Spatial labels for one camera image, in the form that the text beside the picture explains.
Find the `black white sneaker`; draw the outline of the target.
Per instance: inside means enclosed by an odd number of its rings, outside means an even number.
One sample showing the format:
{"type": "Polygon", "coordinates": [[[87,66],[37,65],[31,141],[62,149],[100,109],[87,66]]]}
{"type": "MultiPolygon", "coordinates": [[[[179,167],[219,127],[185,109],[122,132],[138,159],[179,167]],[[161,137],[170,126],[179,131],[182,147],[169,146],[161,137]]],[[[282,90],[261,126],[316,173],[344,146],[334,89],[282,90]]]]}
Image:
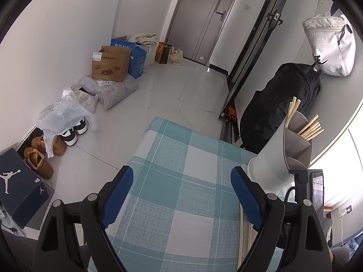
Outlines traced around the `black white sneaker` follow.
{"type": "Polygon", "coordinates": [[[67,146],[75,145],[78,140],[77,134],[73,128],[70,128],[61,134],[60,138],[67,146]]]}
{"type": "Polygon", "coordinates": [[[87,124],[85,118],[82,118],[75,126],[74,131],[78,135],[82,135],[87,131],[87,124]]]}

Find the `black backpack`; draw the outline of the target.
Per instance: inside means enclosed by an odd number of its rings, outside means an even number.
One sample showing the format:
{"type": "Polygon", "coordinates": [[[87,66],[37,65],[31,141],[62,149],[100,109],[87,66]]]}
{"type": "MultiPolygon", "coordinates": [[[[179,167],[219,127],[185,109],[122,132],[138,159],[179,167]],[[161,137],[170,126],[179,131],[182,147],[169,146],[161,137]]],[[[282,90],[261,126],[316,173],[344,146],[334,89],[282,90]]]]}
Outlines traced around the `black backpack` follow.
{"type": "Polygon", "coordinates": [[[307,115],[321,89],[321,71],[314,65],[284,63],[265,88],[256,91],[240,120],[241,147],[258,154],[285,119],[293,97],[307,115]]]}

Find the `brown shoe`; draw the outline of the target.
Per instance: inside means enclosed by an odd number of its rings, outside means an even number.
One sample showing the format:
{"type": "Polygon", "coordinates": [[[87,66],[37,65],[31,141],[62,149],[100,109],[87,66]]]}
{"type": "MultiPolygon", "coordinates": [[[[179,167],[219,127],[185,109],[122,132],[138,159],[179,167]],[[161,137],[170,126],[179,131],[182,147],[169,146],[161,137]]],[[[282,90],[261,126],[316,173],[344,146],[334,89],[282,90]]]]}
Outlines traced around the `brown shoe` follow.
{"type": "MultiPolygon", "coordinates": [[[[31,146],[34,149],[37,149],[41,153],[46,153],[46,146],[43,140],[43,136],[38,136],[33,138],[31,141],[31,146]]],[[[66,151],[67,145],[60,138],[60,136],[55,136],[53,140],[53,153],[56,156],[62,156],[66,151]]]]}
{"type": "Polygon", "coordinates": [[[50,179],[54,173],[53,167],[46,157],[37,149],[27,147],[24,149],[25,163],[44,179],[50,179]]]}

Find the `white grey utensil holder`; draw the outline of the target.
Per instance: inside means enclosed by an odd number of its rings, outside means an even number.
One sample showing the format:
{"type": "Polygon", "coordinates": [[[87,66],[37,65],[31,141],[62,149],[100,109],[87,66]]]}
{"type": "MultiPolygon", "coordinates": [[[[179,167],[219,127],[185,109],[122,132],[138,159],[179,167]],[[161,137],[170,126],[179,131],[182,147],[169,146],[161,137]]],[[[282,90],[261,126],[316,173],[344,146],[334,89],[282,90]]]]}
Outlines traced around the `white grey utensil holder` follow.
{"type": "Polygon", "coordinates": [[[247,165],[247,175],[267,193],[277,194],[294,181],[290,170],[306,170],[311,162],[312,142],[298,132],[308,124],[307,118],[295,112],[285,128],[281,123],[260,153],[247,165]]]}

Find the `grey door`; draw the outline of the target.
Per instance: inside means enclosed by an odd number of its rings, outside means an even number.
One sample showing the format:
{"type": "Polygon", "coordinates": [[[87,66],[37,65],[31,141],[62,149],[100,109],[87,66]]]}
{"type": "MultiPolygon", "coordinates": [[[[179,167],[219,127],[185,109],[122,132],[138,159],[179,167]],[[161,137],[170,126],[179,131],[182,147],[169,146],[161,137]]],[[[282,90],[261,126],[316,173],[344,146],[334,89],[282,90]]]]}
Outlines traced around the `grey door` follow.
{"type": "Polygon", "coordinates": [[[172,0],[161,40],[207,66],[235,1],[172,0]]]}

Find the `white plastic bag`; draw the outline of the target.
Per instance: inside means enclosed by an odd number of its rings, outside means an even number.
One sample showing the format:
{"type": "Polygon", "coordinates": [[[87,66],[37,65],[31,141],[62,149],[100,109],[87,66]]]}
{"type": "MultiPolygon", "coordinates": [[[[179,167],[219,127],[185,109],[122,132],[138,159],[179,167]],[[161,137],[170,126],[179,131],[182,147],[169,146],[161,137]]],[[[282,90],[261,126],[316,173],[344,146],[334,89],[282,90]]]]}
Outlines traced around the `white plastic bag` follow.
{"type": "Polygon", "coordinates": [[[49,158],[54,156],[54,137],[73,128],[83,118],[92,130],[98,130],[94,114],[81,105],[70,87],[63,90],[61,98],[51,108],[39,114],[36,127],[44,133],[46,153],[49,158]]]}

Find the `black metal door frame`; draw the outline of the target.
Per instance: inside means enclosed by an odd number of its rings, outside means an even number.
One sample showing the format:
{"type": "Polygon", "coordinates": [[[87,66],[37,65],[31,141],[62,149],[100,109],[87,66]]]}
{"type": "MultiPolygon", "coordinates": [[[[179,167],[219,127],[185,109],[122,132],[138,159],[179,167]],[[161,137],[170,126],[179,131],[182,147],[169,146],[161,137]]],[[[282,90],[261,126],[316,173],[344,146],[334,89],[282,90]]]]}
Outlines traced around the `black metal door frame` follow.
{"type": "Polygon", "coordinates": [[[228,96],[219,119],[223,121],[220,139],[234,143],[239,139],[238,119],[234,100],[252,72],[270,35],[283,24],[282,10],[287,0],[265,0],[247,37],[238,59],[228,76],[228,96]]]}

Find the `brown shoe near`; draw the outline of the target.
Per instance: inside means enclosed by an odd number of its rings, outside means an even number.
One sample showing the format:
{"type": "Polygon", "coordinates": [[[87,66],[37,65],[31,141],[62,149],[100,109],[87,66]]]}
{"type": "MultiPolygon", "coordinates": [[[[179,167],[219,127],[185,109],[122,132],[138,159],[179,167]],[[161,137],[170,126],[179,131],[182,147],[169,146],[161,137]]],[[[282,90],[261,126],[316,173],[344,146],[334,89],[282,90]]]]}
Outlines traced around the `brown shoe near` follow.
{"type": "Polygon", "coordinates": [[[25,163],[44,179],[50,179],[54,173],[53,167],[46,157],[37,149],[27,147],[24,149],[25,163]]]}

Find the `white hanging bag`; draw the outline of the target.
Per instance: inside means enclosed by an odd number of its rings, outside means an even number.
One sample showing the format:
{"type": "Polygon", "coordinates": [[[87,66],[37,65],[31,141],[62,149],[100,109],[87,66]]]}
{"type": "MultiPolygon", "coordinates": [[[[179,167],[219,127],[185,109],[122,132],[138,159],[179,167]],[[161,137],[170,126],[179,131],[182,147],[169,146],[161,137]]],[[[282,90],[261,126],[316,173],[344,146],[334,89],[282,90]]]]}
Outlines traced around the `white hanging bag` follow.
{"type": "Polygon", "coordinates": [[[335,77],[350,75],[354,67],[356,40],[353,27],[343,12],[338,10],[334,15],[326,12],[305,20],[302,25],[319,69],[335,77]]]}

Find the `blue cardboard box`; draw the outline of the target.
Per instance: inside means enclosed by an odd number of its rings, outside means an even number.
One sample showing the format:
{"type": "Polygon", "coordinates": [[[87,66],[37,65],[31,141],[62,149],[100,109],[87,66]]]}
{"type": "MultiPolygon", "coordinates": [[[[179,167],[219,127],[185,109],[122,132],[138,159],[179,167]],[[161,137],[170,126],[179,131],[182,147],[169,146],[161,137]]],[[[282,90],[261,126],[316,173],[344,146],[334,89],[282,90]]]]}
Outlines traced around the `blue cardboard box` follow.
{"type": "Polygon", "coordinates": [[[140,48],[136,43],[123,40],[122,37],[111,40],[111,46],[123,47],[130,49],[130,61],[128,73],[137,79],[142,76],[146,60],[146,51],[140,48]]]}

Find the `wall power socket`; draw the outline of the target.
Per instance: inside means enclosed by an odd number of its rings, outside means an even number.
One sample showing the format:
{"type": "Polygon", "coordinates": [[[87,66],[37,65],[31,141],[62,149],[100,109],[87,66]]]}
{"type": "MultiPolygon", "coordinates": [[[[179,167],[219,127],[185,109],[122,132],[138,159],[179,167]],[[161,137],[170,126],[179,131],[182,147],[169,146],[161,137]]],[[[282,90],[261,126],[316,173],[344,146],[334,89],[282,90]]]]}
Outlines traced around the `wall power socket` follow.
{"type": "Polygon", "coordinates": [[[349,206],[341,205],[338,207],[338,216],[343,217],[346,214],[349,214],[350,212],[352,212],[352,210],[353,210],[352,205],[349,205],[349,206]]]}

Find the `teal plaid tablecloth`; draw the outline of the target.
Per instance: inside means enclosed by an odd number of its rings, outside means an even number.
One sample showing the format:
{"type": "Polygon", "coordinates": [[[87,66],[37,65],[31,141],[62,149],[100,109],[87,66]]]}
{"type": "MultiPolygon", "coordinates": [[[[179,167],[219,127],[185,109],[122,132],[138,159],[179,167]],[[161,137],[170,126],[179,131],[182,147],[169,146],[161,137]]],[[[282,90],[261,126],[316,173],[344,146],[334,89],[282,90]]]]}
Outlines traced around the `teal plaid tablecloth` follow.
{"type": "Polygon", "coordinates": [[[108,237],[127,271],[236,271],[234,167],[253,153],[156,117],[129,160],[133,185],[108,237]]]}

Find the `beige cloth bag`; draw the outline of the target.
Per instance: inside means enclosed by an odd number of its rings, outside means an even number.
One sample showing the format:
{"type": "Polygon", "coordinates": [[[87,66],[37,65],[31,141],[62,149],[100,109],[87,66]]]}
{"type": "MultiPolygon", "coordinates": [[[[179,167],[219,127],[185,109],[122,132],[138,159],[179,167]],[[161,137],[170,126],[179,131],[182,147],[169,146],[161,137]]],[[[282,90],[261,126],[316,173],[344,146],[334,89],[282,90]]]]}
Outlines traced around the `beige cloth bag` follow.
{"type": "Polygon", "coordinates": [[[155,33],[138,33],[133,35],[129,39],[129,42],[133,42],[138,45],[150,45],[158,43],[158,38],[155,33]]]}

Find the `brown cardboard box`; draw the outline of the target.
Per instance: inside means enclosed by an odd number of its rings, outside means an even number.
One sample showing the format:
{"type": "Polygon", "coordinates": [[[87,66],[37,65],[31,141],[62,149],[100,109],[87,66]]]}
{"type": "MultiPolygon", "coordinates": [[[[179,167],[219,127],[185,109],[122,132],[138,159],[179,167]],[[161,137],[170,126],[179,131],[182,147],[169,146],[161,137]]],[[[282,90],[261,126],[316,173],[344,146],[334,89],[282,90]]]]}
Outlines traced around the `brown cardboard box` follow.
{"type": "Polygon", "coordinates": [[[123,82],[129,69],[130,53],[130,48],[114,46],[103,46],[93,52],[92,78],[123,82]]]}

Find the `black white sneaker left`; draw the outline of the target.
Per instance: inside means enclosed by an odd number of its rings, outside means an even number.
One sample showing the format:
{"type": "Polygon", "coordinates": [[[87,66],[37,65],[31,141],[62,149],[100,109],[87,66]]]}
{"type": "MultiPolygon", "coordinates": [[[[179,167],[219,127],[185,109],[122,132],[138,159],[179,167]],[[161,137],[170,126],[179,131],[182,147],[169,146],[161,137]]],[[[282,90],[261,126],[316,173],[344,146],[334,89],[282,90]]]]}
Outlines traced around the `black white sneaker left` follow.
{"type": "Polygon", "coordinates": [[[61,134],[60,138],[67,146],[75,145],[78,140],[77,134],[73,128],[70,128],[61,134]]]}

